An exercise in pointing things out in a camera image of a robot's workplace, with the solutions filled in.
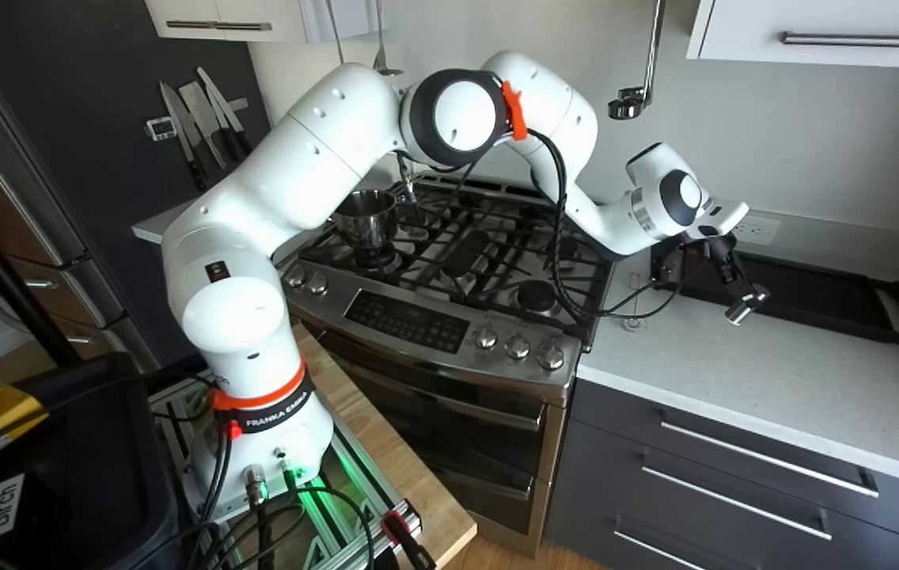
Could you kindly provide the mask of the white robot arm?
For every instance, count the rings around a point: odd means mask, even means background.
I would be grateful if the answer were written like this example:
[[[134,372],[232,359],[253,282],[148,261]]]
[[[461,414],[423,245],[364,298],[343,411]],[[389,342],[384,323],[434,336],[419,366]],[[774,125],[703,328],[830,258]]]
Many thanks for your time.
[[[747,210],[713,198],[666,143],[626,161],[626,198],[595,204],[578,186],[595,143],[593,105],[516,52],[475,71],[437,71],[406,93],[360,65],[306,88],[162,235],[170,317],[217,379],[210,393],[214,424],[191,480],[202,514],[232,520],[253,499],[287,494],[324,468],[331,414],[306,376],[272,258],[369,190],[384,159],[455,172],[504,146],[525,159],[564,223],[618,258],[668,238],[725,238],[744,223]]]

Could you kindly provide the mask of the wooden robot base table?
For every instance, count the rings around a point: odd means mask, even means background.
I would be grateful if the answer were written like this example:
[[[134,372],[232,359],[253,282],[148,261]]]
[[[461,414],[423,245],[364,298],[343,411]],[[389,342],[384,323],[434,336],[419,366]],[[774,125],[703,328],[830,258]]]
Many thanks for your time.
[[[379,476],[419,509],[420,545],[439,570],[449,570],[479,540],[479,524],[304,328],[293,331],[293,340],[316,396],[334,424],[360,445]]]

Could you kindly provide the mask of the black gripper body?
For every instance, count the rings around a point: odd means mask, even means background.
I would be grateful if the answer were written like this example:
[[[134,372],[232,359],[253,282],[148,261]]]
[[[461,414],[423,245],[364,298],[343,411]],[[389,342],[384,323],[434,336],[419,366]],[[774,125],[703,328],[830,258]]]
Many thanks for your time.
[[[703,238],[703,258],[714,266],[714,273],[725,286],[747,277],[747,269],[738,258],[738,238],[735,235],[706,235]]]

